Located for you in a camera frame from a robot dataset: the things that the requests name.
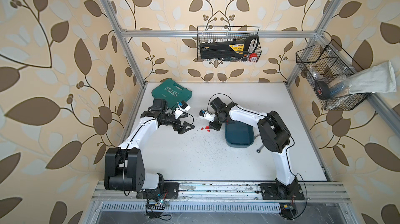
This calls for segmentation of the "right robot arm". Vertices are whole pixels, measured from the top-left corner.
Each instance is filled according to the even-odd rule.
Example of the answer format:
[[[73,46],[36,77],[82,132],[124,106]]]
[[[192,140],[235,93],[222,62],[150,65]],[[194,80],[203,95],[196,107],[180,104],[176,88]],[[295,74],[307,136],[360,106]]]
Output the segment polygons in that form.
[[[264,147],[272,153],[276,181],[288,186],[295,180],[288,158],[291,133],[277,112],[252,111],[234,102],[226,104],[219,97],[210,101],[209,105],[215,112],[211,114],[206,110],[202,117],[209,120],[210,129],[219,131],[226,121],[242,122],[257,128]]]

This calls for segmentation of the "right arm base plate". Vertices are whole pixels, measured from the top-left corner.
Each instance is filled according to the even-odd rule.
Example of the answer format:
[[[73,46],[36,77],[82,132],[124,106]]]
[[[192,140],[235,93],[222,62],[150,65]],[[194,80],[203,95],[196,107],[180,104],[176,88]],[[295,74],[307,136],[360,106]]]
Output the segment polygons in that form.
[[[259,186],[263,200],[303,201],[306,198],[298,183],[288,186],[280,183],[261,183]]]

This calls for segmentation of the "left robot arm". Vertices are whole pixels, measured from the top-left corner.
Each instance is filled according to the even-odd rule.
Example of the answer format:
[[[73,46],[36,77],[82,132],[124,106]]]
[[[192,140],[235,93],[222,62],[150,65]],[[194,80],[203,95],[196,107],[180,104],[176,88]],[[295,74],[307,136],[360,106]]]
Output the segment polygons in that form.
[[[188,117],[190,106],[185,101],[177,108],[168,108],[164,99],[154,99],[153,105],[144,111],[138,125],[128,138],[116,148],[110,148],[105,156],[104,187],[106,190],[130,192],[150,191],[162,194],[165,191],[162,174],[145,171],[141,149],[160,126],[171,126],[173,131],[184,134],[194,128],[193,124],[182,122]]]

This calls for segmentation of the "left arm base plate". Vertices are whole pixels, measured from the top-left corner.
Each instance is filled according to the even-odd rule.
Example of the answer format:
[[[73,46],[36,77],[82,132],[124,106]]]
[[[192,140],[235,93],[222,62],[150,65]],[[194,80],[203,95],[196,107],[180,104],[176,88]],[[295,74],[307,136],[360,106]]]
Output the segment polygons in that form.
[[[146,189],[136,194],[137,199],[144,200],[170,200],[177,199],[179,194],[179,183],[164,182],[156,189]]]

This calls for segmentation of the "teal plastic storage box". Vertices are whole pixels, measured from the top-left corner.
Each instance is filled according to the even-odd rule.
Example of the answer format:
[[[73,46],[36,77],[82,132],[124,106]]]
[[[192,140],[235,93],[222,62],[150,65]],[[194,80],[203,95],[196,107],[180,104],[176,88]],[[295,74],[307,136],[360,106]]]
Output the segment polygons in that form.
[[[253,126],[238,122],[225,123],[225,140],[232,148],[247,148],[254,143],[255,135]]]

